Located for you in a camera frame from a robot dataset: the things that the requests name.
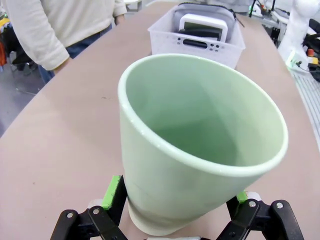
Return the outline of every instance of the basket handle hole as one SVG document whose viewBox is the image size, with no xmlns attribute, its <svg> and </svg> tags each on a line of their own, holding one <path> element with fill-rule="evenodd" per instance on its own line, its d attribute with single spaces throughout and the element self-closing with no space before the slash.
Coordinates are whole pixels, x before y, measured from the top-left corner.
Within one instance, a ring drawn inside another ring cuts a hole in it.
<svg viewBox="0 0 320 240">
<path fill-rule="evenodd" d="M 183 45 L 196 47 L 200 49 L 206 49 L 208 45 L 203 41 L 197 41 L 197 40 L 191 40 L 191 39 L 185 39 L 183 40 Z"/>
</svg>

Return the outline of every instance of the sweater sleeve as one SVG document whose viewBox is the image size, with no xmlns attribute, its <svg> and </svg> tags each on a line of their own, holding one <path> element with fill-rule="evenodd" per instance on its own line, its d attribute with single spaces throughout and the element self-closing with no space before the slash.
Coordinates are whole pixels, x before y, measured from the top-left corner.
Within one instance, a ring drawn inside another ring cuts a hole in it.
<svg viewBox="0 0 320 240">
<path fill-rule="evenodd" d="M 113 17 L 117 17 L 122 14 L 127 13 L 127 8 L 124 0 L 115 0 L 114 1 L 114 9 L 113 9 Z"/>
<path fill-rule="evenodd" d="M 53 70 L 68 59 L 69 54 L 56 37 L 41 0 L 5 0 L 14 32 L 25 53 L 46 70 Z"/>
</svg>

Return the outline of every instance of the cup base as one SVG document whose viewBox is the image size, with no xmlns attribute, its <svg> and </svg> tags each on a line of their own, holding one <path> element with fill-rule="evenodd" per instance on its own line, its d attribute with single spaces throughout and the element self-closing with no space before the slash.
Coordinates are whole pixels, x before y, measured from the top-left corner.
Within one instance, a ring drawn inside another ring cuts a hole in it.
<svg viewBox="0 0 320 240">
<path fill-rule="evenodd" d="M 166 236 L 169 234 L 172 234 L 176 231 L 178 231 L 179 229 L 182 229 L 183 227 L 185 227 L 187 224 L 183 224 L 183 225 L 173 225 L 170 227 L 161 227 L 156 225 L 153 222 L 150 222 L 148 220 L 146 220 L 145 218 L 143 218 L 141 216 L 141 214 L 139 214 L 139 212 L 134 208 L 131 207 L 130 203 L 128 205 L 128 210 L 129 210 L 129 215 L 130 218 L 133 222 L 133 224 L 142 232 L 151 235 L 151 236 Z"/>
</svg>

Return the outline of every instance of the jeans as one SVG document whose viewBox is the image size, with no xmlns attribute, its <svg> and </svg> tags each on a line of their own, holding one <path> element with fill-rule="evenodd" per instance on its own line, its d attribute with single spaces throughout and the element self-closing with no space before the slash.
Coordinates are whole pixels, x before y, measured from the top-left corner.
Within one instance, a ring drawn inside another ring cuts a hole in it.
<svg viewBox="0 0 320 240">
<path fill-rule="evenodd" d="M 66 47 L 65 49 L 69 53 L 70 58 L 74 59 L 83 50 L 85 50 L 88 46 L 93 44 L 98 38 L 100 38 L 102 35 L 110 31 L 111 29 L 112 29 L 112 25 L 110 24 L 106 29 L 100 32 L 97 32 L 96 34 L 93 34 L 81 41 L 78 41 L 75 44 L 72 44 L 71 46 Z M 39 68 L 39 72 L 42 77 L 42 80 L 44 81 L 45 84 L 47 84 L 55 76 L 54 71 L 45 70 L 41 65 L 38 65 L 38 68 Z"/>
</svg>

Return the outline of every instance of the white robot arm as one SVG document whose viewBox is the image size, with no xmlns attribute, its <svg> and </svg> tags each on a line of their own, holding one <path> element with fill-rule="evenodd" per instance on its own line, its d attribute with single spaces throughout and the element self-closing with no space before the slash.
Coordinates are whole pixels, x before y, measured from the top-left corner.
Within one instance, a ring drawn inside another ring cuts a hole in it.
<svg viewBox="0 0 320 240">
<path fill-rule="evenodd" d="M 320 10 L 320 0 L 293 0 L 289 23 L 278 48 L 289 68 L 297 71 L 308 69 L 308 57 L 303 49 L 309 21 Z"/>
</svg>

